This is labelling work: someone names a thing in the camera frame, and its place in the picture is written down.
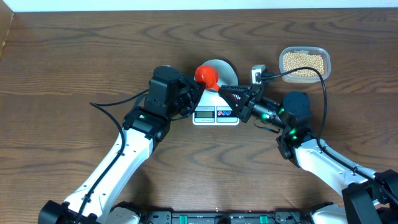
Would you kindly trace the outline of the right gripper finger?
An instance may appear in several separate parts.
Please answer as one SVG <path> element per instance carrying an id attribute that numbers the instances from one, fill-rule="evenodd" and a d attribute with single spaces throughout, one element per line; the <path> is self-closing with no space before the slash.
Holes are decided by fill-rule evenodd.
<path id="1" fill-rule="evenodd" d="M 248 115 L 248 97 L 246 95 L 238 95 L 235 93 L 223 93 L 222 99 L 227 102 L 228 106 L 232 109 L 232 114 L 238 118 L 245 118 Z"/>
<path id="2" fill-rule="evenodd" d="M 251 85 L 238 85 L 238 86 L 222 85 L 218 90 L 218 93 L 220 95 L 226 95 L 227 93 L 237 94 L 237 95 L 250 95 L 251 88 L 252 88 Z"/>

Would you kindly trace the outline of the red measuring scoop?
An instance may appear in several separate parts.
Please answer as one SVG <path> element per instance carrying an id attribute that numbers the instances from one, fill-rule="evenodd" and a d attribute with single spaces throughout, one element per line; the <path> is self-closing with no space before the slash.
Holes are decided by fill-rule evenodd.
<path id="1" fill-rule="evenodd" d="M 219 74 L 215 67 L 211 65 L 201 65 L 195 71 L 195 80 L 201 84 L 205 90 L 218 92 Z"/>

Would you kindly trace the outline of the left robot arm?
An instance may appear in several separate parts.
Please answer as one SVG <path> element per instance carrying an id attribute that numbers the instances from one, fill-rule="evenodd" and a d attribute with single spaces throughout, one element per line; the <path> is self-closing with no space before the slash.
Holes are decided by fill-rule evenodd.
<path id="1" fill-rule="evenodd" d="M 113 205 L 122 189 L 153 153 L 172 121 L 189 117 L 205 90 L 205 83 L 176 68 L 155 68 L 148 89 L 131 97 L 134 106 L 119 123 L 111 150 L 84 183 L 64 202 L 49 200 L 39 223 L 111 223 Z"/>

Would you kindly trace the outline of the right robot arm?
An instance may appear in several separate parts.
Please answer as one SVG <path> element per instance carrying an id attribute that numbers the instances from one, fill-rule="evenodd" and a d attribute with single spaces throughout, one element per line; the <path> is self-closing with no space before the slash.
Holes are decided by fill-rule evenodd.
<path id="1" fill-rule="evenodd" d="M 310 125 L 308 95 L 293 91 L 281 103 L 263 87 L 222 86 L 218 93 L 242 122 L 257 118 L 277 133 L 281 156 L 324 181 L 343 198 L 343 207 L 321 204 L 303 212 L 301 223 L 397 223 L 397 172 L 377 172 L 333 150 Z"/>

